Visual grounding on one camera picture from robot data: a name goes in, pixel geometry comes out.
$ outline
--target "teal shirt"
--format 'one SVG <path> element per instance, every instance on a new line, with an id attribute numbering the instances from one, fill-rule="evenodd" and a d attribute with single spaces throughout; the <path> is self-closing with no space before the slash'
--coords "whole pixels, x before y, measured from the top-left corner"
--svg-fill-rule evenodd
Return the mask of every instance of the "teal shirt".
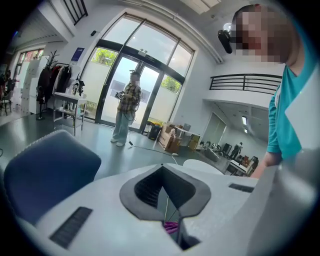
<path id="1" fill-rule="evenodd" d="M 280 90 L 277 105 L 275 104 L 277 92 L 269 104 L 269 140 L 267 152 L 281 152 L 282 159 L 294 156 L 301 150 L 301 144 L 285 114 L 285 110 L 305 86 L 318 61 L 318 56 L 309 37 L 298 25 L 296 28 L 303 41 L 304 48 L 302 71 L 299 76 L 295 76 L 290 68 L 285 66 L 280 86 L 281 89 L 280 87 L 277 89 L 277 92 Z"/>

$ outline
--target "white chair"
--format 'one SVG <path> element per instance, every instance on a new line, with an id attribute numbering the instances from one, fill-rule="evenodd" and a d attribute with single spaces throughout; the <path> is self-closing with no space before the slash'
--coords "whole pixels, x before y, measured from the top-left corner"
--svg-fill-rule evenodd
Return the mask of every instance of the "white chair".
<path id="1" fill-rule="evenodd" d="M 188 159 L 184 161 L 183 167 L 197 170 L 197 171 L 202 171 L 205 173 L 210 173 L 210 174 L 224 175 L 221 171 L 219 171 L 217 168 L 214 168 L 210 164 L 207 164 L 206 162 L 202 162 L 195 159 Z"/>
<path id="2" fill-rule="evenodd" d="M 13 95 L 14 95 L 14 91 L 11 90 L 11 91 L 8 92 L 7 95 L 2 97 L 1 104 L 0 104 L 0 117 L 2 116 L 2 108 L 4 108 L 5 114 L 8 115 L 8 113 L 7 113 L 7 104 L 9 104 L 10 113 L 12 113 L 12 111 L 11 111 L 11 103 L 12 103 L 11 102 L 11 98 L 12 98 Z"/>

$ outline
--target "black railing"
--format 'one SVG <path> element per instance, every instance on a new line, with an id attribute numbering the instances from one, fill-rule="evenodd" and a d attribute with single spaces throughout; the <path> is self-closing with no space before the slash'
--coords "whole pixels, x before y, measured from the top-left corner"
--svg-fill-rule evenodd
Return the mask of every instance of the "black railing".
<path id="1" fill-rule="evenodd" d="M 282 76 L 273 74 L 217 75 L 211 76 L 210 90 L 250 91 L 273 95 L 281 80 Z"/>
<path id="2" fill-rule="evenodd" d="M 74 21 L 73 25 L 76 25 L 84 16 L 88 16 L 84 0 L 80 0 L 80 4 L 78 0 L 69 0 L 68 3 L 63 0 L 63 2 Z"/>

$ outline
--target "white shoe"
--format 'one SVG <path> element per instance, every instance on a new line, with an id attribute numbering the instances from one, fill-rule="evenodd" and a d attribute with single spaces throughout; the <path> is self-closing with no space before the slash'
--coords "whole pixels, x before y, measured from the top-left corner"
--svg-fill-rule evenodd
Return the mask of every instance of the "white shoe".
<path id="1" fill-rule="evenodd" d="M 117 145 L 118 147 L 123 147 L 123 146 L 125 145 L 125 143 L 117 142 L 116 145 Z"/>

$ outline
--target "neck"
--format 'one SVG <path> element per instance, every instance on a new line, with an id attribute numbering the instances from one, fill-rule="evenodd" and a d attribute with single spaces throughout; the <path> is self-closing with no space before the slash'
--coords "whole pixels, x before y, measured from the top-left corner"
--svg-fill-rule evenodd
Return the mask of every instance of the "neck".
<path id="1" fill-rule="evenodd" d="M 305 51 L 302 39 L 298 35 L 297 31 L 294 30 L 292 36 L 292 46 L 289 54 L 288 60 L 285 64 L 290 68 L 290 70 L 299 76 L 305 63 Z"/>

